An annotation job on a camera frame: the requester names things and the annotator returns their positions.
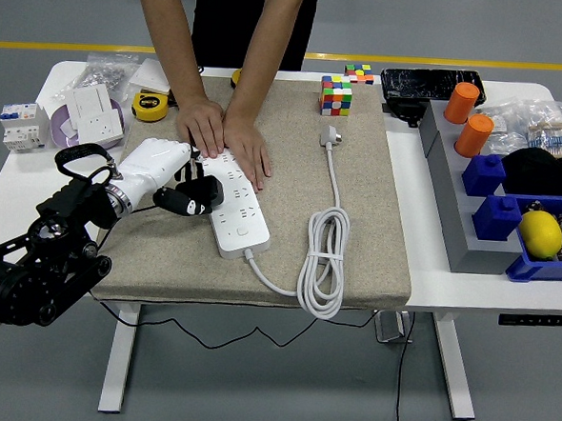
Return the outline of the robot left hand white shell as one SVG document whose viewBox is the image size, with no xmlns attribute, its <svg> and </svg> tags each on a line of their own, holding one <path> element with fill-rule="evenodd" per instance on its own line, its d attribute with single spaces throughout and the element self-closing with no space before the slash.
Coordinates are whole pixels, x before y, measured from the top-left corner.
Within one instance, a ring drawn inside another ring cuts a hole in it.
<svg viewBox="0 0 562 421">
<path fill-rule="evenodd" d="M 145 195 L 154 206 L 181 216 L 210 214 L 224 200 L 222 183 L 197 167 L 191 176 L 189 162 L 203 163 L 188 143 L 148 138 L 124 159 L 106 186 L 116 215 L 131 214 Z"/>
</svg>

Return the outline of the person's right hand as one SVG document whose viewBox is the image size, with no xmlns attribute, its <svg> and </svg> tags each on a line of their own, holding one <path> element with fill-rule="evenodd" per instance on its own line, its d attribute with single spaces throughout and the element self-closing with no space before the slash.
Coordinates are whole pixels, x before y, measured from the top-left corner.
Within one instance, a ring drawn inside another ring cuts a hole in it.
<svg viewBox="0 0 562 421">
<path fill-rule="evenodd" d="M 195 145 L 203 157 L 214 159 L 225 148 L 221 108 L 199 95 L 178 102 L 176 127 L 180 139 Z"/>
</svg>

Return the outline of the person's left hand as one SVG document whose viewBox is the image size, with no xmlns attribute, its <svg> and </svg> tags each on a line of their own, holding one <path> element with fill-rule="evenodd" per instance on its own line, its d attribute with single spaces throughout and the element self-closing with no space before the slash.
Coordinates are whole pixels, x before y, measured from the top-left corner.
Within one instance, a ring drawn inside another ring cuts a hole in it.
<svg viewBox="0 0 562 421">
<path fill-rule="evenodd" d="M 250 119 L 227 114 L 222 124 L 225 146 L 233 153 L 254 191 L 259 193 L 272 172 L 265 138 Z"/>
</svg>

